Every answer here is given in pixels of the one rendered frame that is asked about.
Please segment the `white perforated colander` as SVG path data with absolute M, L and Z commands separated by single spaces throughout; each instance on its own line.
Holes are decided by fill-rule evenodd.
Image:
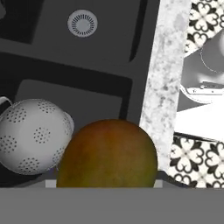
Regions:
M 43 99 L 11 104 L 0 115 L 0 164 L 22 175 L 57 166 L 74 132 L 73 118 Z

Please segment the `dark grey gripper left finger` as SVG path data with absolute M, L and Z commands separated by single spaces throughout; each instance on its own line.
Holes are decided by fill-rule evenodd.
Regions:
M 26 187 L 54 188 L 56 186 L 57 171 L 51 169 L 48 172 L 41 174 L 34 180 L 25 183 Z

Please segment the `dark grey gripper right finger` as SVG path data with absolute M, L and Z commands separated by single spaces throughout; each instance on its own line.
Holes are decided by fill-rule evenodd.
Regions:
M 189 188 L 189 185 L 178 182 L 173 177 L 168 175 L 165 171 L 157 172 L 157 181 L 162 184 L 162 187 L 165 187 L 165 188 L 169 188 L 169 187 Z

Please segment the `orange green mango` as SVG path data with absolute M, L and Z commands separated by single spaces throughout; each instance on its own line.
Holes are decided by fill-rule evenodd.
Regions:
M 143 129 L 124 120 L 101 120 L 73 136 L 56 186 L 153 187 L 157 172 L 157 151 Z

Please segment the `round grey sink drain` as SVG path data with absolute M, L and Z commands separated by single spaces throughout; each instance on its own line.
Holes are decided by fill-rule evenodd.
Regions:
M 76 10 L 67 20 L 68 30 L 78 38 L 87 38 L 93 35 L 97 27 L 97 17 L 90 10 Z

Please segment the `dark grey sink basin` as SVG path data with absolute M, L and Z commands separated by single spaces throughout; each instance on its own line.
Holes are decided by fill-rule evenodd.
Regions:
M 101 120 L 140 127 L 160 0 L 0 0 L 0 5 L 0 115 L 13 103 L 43 99 L 73 118 L 72 138 Z M 97 30 L 87 38 L 67 28 L 77 10 L 97 17 Z M 0 164 L 0 187 L 25 186 L 41 174 L 22 175 Z

